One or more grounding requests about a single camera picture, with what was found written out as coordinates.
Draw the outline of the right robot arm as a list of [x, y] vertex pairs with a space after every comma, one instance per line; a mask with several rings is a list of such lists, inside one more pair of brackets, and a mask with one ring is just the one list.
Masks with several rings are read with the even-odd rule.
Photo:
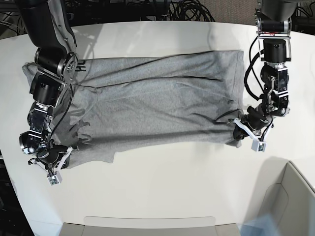
[[72, 149], [54, 143], [53, 109], [63, 95], [73, 94], [71, 81], [78, 63], [76, 39], [69, 26], [62, 0], [15, 1], [32, 43], [36, 73], [30, 94], [34, 103], [28, 114], [29, 131], [20, 135], [24, 154], [35, 155], [30, 164], [42, 163], [49, 178], [55, 178]]

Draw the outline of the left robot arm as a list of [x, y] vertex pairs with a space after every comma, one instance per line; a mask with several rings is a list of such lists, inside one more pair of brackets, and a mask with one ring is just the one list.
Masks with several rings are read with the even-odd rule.
[[[244, 85], [248, 94], [261, 103], [247, 109], [247, 114], [236, 118], [233, 138], [237, 141], [251, 137], [259, 143], [264, 141], [276, 117], [289, 113], [288, 70], [291, 61], [291, 16], [297, 6], [295, 0], [259, 0], [255, 10], [255, 23], [259, 51], [250, 60], [245, 72]], [[264, 83], [262, 94], [256, 96], [248, 84], [249, 73], [257, 59], [264, 62], [260, 80]]]

